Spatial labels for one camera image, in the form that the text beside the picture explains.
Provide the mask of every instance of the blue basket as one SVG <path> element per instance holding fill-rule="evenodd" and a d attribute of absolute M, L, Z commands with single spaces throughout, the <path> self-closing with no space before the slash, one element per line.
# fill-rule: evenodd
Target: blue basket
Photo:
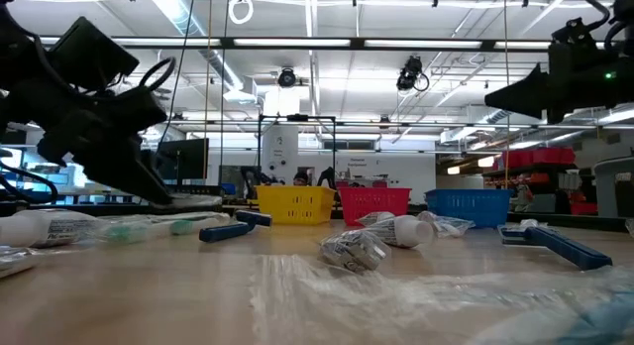
<path fill-rule="evenodd" d="M 427 191 L 429 211 L 475 222 L 475 227 L 506 223 L 512 190 L 436 189 Z"/>

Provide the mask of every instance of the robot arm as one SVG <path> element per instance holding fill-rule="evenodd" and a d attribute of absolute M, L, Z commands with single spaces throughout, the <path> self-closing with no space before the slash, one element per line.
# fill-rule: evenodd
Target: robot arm
<path fill-rule="evenodd" d="M 616 0 L 614 18 L 599 47 L 590 32 L 607 22 L 609 10 L 595 0 L 585 0 L 601 14 L 596 22 L 584 25 L 581 18 L 552 34 L 548 47 L 549 72 L 538 64 L 523 80 L 487 94 L 487 106 L 542 117 L 559 123 L 577 108 L 605 106 L 634 101 L 634 0 Z M 614 46 L 612 38 L 625 30 L 626 44 Z"/>
<path fill-rule="evenodd" d="M 129 75 L 139 61 L 79 18 L 46 51 L 40 38 L 11 17 L 0 0 L 0 135 L 9 122 L 37 123 L 45 131 L 38 153 L 65 166 L 63 157 L 84 166 L 86 175 L 157 204 L 170 204 L 165 185 L 142 159 L 140 131 L 166 120 L 152 91 L 175 67 L 173 58 L 155 65 L 139 86 L 115 94 L 110 82 Z M 165 73 L 148 79 L 163 66 Z"/>

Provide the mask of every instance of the blue handle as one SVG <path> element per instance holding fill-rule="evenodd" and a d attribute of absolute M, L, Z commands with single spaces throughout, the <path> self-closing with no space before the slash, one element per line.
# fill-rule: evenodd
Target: blue handle
<path fill-rule="evenodd" d="M 238 210 L 234 214 L 237 221 L 246 222 L 250 225 L 268 226 L 273 223 L 273 218 L 270 215 L 262 214 L 259 212 Z"/>
<path fill-rule="evenodd" d="M 246 235 L 254 227 L 246 223 L 239 223 L 223 227 L 210 227 L 200 230 L 198 239 L 202 242 L 218 242 L 242 235 Z"/>
<path fill-rule="evenodd" d="M 595 270 L 603 266 L 612 266 L 612 259 L 592 250 L 579 242 L 544 228 L 528 227 L 524 233 L 527 240 L 535 246 L 545 246 L 549 250 L 577 265 L 583 271 Z"/>

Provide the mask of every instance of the white bottle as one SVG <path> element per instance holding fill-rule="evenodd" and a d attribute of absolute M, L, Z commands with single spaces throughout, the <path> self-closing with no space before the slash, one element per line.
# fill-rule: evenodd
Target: white bottle
<path fill-rule="evenodd" d="M 95 228 L 98 219 L 80 212 L 45 209 L 23 210 L 0 217 L 0 246 L 45 248 L 79 240 Z"/>
<path fill-rule="evenodd" d="M 436 239 L 436 230 L 428 222 L 414 216 L 403 215 L 376 222 L 366 228 L 388 245 L 412 248 L 430 246 Z"/>

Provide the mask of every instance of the ceiling-mounted camera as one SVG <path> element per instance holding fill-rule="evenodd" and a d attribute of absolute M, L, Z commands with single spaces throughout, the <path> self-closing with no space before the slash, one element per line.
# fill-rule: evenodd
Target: ceiling-mounted camera
<path fill-rule="evenodd" d="M 285 67 L 281 70 L 281 74 L 277 78 L 277 84 L 280 87 L 288 88 L 295 85 L 295 81 L 297 81 L 297 76 L 295 76 L 295 72 L 291 67 Z"/>
<path fill-rule="evenodd" d="M 418 81 L 423 78 L 426 81 L 425 88 L 417 87 Z M 408 91 L 412 88 L 422 92 L 429 87 L 429 78 L 423 73 L 423 62 L 420 57 L 409 57 L 405 66 L 401 69 L 398 80 L 396 80 L 396 87 L 399 91 Z"/>

